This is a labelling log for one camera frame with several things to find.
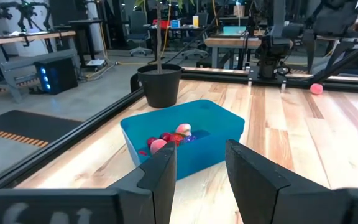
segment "orange striped tape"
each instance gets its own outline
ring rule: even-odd
[[[44,147],[44,146],[49,144],[49,142],[47,142],[47,141],[41,141],[41,140],[38,140],[38,139],[28,138],[28,137],[25,137],[25,136],[20,136],[20,135],[17,135],[17,134],[7,133],[7,132],[4,132],[4,131],[0,131],[0,137],[1,138],[6,138],[6,139],[9,139],[9,140],[13,140],[13,141],[18,141],[18,142],[25,143],[25,144],[30,144],[32,146],[38,146],[38,147]]]
[[[25,86],[28,86],[28,84],[32,84],[32,83],[38,84],[38,82],[39,82],[38,78],[35,78],[33,80],[29,80],[29,81],[26,81],[26,82],[19,83],[19,84],[17,84],[17,86],[25,87]],[[0,93],[4,93],[4,92],[7,92],[7,89],[0,89]]]

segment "pink ball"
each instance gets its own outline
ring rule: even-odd
[[[163,139],[157,139],[150,145],[150,152],[155,154],[158,150],[160,150],[167,142]]]
[[[186,136],[191,136],[191,126],[190,124],[181,124],[177,127],[176,133],[184,134]]]
[[[315,83],[310,87],[310,92],[314,95],[320,95],[323,93],[322,84]]]

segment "black floor mat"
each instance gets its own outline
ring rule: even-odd
[[[14,110],[0,115],[0,137],[45,146],[80,124],[80,121]]]

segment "black plant pot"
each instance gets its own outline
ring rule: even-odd
[[[157,65],[146,65],[137,70],[148,104],[154,108],[166,108],[177,103],[182,68],[179,65],[163,64],[162,74]]]

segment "plant stem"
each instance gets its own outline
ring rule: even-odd
[[[158,74],[162,72],[161,66],[161,4],[160,1],[157,1],[157,71]]]

